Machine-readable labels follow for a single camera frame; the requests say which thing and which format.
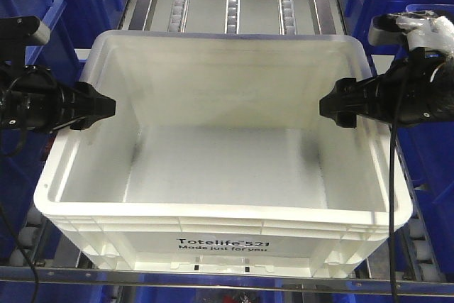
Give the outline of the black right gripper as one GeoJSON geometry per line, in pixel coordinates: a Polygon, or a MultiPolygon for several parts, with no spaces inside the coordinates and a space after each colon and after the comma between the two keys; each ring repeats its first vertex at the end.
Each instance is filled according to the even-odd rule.
{"type": "Polygon", "coordinates": [[[319,113],[341,128],[356,128],[357,116],[399,126],[453,120],[453,58],[395,60],[377,78],[342,78],[319,101],[319,113]]]}

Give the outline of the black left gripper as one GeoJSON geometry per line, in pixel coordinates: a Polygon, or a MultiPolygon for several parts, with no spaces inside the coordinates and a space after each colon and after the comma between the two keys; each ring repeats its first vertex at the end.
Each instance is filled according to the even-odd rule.
{"type": "Polygon", "coordinates": [[[1,66],[1,127],[52,132],[69,128],[83,131],[94,123],[114,116],[116,101],[98,93],[86,82],[65,87],[52,72],[36,65],[14,69],[1,66]],[[62,120],[64,110],[73,119],[62,120]]]}

